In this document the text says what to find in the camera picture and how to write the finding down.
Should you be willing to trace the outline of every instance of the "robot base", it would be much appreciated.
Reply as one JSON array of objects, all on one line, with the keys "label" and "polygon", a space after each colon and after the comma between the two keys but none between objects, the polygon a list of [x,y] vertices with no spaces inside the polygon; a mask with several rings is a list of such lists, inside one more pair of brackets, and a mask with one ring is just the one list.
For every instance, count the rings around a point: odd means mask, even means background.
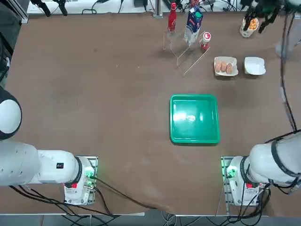
[{"label": "robot base", "polygon": [[[230,214],[229,204],[240,206],[241,202],[246,206],[259,192],[258,187],[249,187],[245,183],[244,199],[242,199],[242,192],[244,186],[244,180],[240,174],[240,162],[242,156],[222,156],[222,175],[224,182],[225,200],[227,213]],[[256,198],[250,206],[256,206],[258,204],[258,198]]]},{"label": "robot base", "polygon": [[90,205],[95,201],[96,181],[89,176],[97,176],[97,156],[77,156],[82,164],[82,173],[77,184],[71,187],[64,185],[65,199],[64,202],[73,205]]}]

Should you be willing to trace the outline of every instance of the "brown egg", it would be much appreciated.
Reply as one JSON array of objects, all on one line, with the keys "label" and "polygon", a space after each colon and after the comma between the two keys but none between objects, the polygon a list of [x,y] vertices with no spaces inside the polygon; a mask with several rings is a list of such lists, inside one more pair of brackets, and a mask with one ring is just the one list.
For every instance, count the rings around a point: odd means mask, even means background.
[{"label": "brown egg", "polygon": [[221,63],[216,61],[214,69],[215,69],[216,72],[219,72],[221,70]]},{"label": "brown egg", "polygon": [[227,68],[226,68],[227,74],[231,74],[232,71],[233,71],[233,66],[232,66],[232,64],[228,64],[228,65],[227,65]]},{"label": "brown egg", "polygon": [[221,63],[221,71],[222,71],[222,72],[225,72],[226,69],[227,69],[227,64],[226,64],[225,62],[222,62],[222,63]]}]

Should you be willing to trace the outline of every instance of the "clear plastic holder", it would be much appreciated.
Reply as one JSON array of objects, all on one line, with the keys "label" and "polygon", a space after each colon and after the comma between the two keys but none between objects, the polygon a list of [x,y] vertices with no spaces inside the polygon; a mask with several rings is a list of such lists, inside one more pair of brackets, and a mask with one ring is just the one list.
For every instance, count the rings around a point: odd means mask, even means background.
[{"label": "clear plastic holder", "polygon": [[163,33],[163,51],[167,48],[174,54],[177,59],[177,67],[183,71],[183,77],[202,59],[209,51],[210,47],[203,51],[200,47],[203,34],[205,31],[200,31],[197,40],[188,45],[183,40],[185,29],[176,32],[174,35]]}]

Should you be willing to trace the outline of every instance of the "brown table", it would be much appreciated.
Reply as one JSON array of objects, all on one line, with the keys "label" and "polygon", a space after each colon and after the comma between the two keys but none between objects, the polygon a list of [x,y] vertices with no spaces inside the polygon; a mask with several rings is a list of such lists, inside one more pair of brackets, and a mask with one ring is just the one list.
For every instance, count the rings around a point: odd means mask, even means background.
[{"label": "brown table", "polygon": [[[283,20],[244,39],[243,14],[205,14],[211,50],[186,76],[162,51],[167,21],[149,14],[31,18],[20,31],[7,90],[23,108],[14,140],[38,149],[98,155],[99,176],[133,198],[176,214],[214,215],[222,188],[220,157],[249,154],[256,143],[290,131],[279,95],[279,58],[274,51]],[[239,75],[218,80],[216,56],[238,59]],[[267,73],[246,77],[246,56],[263,57]],[[286,87],[301,124],[300,47],[290,55]],[[180,146],[169,138],[169,98],[174,93],[210,93],[219,108],[217,146]],[[33,186],[61,199],[61,185]],[[145,209],[103,189],[114,213]],[[1,188],[1,213],[60,210]],[[300,216],[301,194],[275,189],[271,216]],[[224,198],[219,214],[226,214]],[[91,206],[102,210],[100,198]]]}]

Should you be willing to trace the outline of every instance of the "red bottle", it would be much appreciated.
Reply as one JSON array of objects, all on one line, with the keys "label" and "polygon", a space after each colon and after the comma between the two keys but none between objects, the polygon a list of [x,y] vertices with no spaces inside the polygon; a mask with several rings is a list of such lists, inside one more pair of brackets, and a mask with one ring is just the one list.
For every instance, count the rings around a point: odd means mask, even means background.
[{"label": "red bottle", "polygon": [[175,2],[171,3],[171,10],[168,15],[168,31],[173,34],[175,31],[175,20],[177,19],[177,14],[175,13]]}]

